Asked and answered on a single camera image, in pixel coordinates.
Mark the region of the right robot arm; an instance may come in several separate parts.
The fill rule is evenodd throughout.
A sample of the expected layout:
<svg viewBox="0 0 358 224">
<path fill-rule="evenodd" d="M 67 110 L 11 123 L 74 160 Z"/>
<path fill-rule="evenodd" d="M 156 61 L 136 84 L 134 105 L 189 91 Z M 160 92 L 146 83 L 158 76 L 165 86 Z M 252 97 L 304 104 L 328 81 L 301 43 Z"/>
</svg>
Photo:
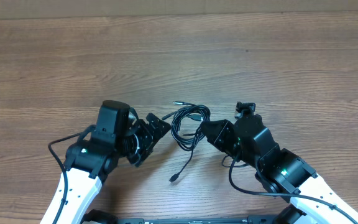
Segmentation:
<svg viewBox="0 0 358 224">
<path fill-rule="evenodd" d="M 289 206 L 274 223 L 358 223 L 358 212 L 343 201 L 301 157 L 281 149 L 258 114 L 201 123 L 208 142 L 256 169 L 263 196 L 281 197 Z"/>
</svg>

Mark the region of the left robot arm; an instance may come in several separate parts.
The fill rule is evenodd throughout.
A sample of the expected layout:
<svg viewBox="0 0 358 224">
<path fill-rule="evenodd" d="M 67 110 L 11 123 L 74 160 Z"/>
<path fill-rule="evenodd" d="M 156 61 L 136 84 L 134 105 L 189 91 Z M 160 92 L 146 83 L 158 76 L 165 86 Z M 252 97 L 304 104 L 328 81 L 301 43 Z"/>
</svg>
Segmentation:
<svg viewBox="0 0 358 224">
<path fill-rule="evenodd" d="M 140 119 L 128 104 L 105 100 L 96 124 L 74 134 L 76 141 L 58 160 L 60 181 L 42 223 L 117 223 L 109 213 L 89 209 L 108 175 L 125 157 L 139 167 L 171 125 L 150 113 Z"/>
</svg>

